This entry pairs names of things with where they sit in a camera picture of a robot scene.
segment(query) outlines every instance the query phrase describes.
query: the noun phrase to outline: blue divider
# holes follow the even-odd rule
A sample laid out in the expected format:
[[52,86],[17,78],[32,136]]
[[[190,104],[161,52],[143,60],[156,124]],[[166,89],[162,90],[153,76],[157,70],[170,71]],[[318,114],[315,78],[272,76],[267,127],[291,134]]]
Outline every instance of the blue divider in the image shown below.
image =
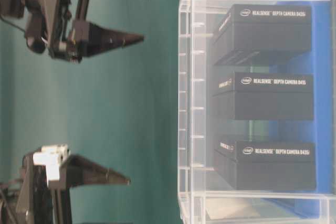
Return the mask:
[[[270,134],[280,139],[313,142],[316,145],[316,190],[332,192],[332,44],[330,2],[290,2],[312,7],[312,50],[271,72],[309,73],[314,76],[314,120],[270,122]],[[318,217],[317,200],[295,200],[291,209],[304,217]]]

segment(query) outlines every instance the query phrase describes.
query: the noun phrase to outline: intel logo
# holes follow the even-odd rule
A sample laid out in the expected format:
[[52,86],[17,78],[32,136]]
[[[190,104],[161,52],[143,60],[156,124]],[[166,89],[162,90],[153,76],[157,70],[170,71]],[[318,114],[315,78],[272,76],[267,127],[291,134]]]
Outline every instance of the intel logo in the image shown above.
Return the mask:
[[251,10],[249,10],[249,9],[244,9],[244,10],[240,11],[240,15],[243,16],[243,17],[247,17],[250,14],[251,14]]
[[244,85],[250,84],[252,82],[252,78],[251,77],[244,77],[244,78],[242,78],[242,80],[240,82]]
[[243,149],[243,153],[245,154],[245,155],[250,155],[250,154],[252,154],[253,153],[253,148],[252,147],[245,147],[244,149]]

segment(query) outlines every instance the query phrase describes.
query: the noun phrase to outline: cable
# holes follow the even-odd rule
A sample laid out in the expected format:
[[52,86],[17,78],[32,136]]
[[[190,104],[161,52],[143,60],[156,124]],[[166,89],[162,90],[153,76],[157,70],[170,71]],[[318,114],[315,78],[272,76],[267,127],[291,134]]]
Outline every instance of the cable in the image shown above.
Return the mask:
[[0,20],[1,20],[2,22],[6,23],[6,24],[9,24],[9,25],[13,26],[13,27],[16,28],[16,29],[19,29],[19,30],[22,31],[23,33],[26,32],[25,29],[23,29],[23,28],[19,27],[18,25],[15,25],[14,23],[12,23],[12,22],[10,22],[10,21],[4,19],[4,17],[3,17],[1,14],[0,14]]

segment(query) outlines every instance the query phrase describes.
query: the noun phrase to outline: teal backdrop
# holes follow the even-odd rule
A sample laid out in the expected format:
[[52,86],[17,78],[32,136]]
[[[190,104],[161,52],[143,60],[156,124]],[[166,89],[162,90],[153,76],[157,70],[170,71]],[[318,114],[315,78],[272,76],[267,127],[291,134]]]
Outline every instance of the teal backdrop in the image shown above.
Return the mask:
[[[72,152],[132,179],[128,187],[73,189],[74,223],[181,223],[178,2],[91,0],[88,20],[146,39],[79,65],[31,53],[21,32],[1,23],[0,179],[18,176],[25,153],[67,143]],[[24,27],[24,20],[17,23]]]

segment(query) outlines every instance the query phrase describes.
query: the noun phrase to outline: box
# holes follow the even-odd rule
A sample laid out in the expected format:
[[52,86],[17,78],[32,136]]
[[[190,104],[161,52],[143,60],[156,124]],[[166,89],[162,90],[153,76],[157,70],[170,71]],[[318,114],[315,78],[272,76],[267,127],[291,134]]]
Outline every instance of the box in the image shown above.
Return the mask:
[[236,4],[214,31],[212,62],[269,66],[310,50],[310,6]]
[[216,81],[213,102],[234,120],[313,120],[311,75],[233,72]]
[[216,136],[215,170],[237,190],[314,190],[313,143]]

